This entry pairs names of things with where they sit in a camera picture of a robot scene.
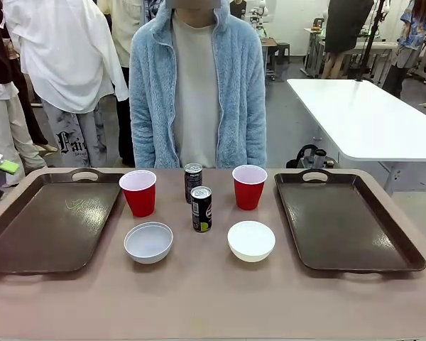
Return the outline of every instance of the red plastic cup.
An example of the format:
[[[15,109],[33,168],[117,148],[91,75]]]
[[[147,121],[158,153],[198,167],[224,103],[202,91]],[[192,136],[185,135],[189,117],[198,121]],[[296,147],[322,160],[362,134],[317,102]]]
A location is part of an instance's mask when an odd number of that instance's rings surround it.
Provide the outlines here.
[[[268,174],[258,166],[239,166],[232,172],[236,204],[242,210],[255,210]]]
[[[134,217],[147,217],[155,211],[156,175],[135,170],[120,178],[119,185]]]

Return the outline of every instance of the brown serving tray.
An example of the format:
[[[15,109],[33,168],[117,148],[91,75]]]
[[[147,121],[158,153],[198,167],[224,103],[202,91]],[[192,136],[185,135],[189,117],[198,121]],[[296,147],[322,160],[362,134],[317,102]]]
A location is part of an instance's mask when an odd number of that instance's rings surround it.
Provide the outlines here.
[[[426,267],[358,175],[317,169],[276,174],[275,181],[298,254],[308,268],[367,274]]]
[[[94,173],[96,180],[73,180]],[[122,174],[91,168],[38,176],[0,216],[0,274],[81,269],[92,258]]]

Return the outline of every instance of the can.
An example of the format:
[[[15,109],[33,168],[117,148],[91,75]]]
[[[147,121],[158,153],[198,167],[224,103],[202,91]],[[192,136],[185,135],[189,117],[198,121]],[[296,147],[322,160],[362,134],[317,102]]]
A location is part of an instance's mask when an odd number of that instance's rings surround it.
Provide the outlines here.
[[[193,188],[202,186],[202,165],[189,163],[185,166],[185,199],[191,203],[191,191]]]
[[[212,190],[199,186],[191,191],[192,226],[196,232],[212,228]]]

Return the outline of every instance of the neck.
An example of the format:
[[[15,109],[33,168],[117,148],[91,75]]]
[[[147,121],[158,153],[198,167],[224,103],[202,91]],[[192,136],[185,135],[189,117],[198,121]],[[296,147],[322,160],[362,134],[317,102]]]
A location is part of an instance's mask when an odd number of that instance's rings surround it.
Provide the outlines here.
[[[177,9],[178,18],[194,28],[202,28],[213,25],[214,12],[212,9]]]

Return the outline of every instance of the blue fuzzy jacket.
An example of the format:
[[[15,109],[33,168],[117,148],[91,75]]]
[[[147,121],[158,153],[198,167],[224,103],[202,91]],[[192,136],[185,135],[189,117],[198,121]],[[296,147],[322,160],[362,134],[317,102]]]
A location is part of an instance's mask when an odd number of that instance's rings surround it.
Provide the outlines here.
[[[221,109],[216,166],[265,167],[265,76],[260,39],[251,25],[230,15],[228,0],[222,0],[214,14],[213,50]],[[172,10],[164,2],[156,18],[133,38],[129,100],[137,167],[180,167],[173,135],[177,63],[171,18]]]

